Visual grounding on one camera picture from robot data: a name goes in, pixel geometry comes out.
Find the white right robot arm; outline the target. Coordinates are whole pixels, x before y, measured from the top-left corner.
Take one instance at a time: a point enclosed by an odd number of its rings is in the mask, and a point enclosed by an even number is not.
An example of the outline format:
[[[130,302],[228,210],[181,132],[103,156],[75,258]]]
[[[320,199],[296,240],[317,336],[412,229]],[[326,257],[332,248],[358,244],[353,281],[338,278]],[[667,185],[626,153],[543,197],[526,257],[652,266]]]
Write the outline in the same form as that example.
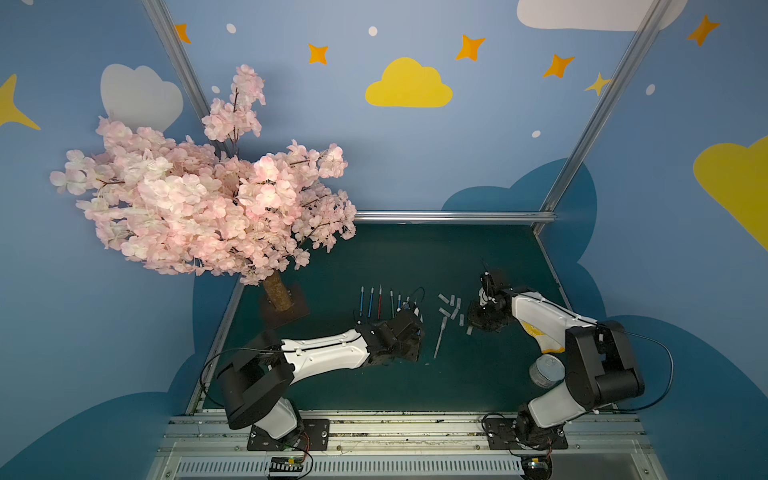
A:
[[[544,354],[563,353],[564,379],[518,413],[533,431],[559,427],[585,413],[641,396],[645,382],[618,322],[599,323],[526,288],[512,288],[486,271],[468,320],[476,329],[498,331],[517,322]]]

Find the red carving knife capped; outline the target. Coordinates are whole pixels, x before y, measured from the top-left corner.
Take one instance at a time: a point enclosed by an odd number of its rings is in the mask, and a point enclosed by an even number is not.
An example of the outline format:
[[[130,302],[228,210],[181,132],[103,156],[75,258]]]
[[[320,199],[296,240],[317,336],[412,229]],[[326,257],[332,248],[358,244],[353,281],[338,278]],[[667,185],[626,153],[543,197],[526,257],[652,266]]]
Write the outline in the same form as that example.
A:
[[[378,297],[377,297],[377,310],[376,310],[376,313],[377,313],[376,319],[377,320],[381,319],[382,303],[383,303],[383,287],[382,287],[382,285],[379,285]]]

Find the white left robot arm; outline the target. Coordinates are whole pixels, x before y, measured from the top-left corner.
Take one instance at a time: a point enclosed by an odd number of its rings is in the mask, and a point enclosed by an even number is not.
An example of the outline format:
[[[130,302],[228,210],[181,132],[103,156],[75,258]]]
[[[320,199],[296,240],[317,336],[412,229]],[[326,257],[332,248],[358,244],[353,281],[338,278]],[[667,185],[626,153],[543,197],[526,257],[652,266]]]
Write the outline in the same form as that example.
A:
[[[336,370],[415,362],[423,339],[421,311],[414,304],[405,305],[390,320],[360,324],[333,336],[291,340],[265,331],[216,370],[228,426],[253,427],[272,441],[294,443],[304,427],[298,409],[285,397],[290,386]]]

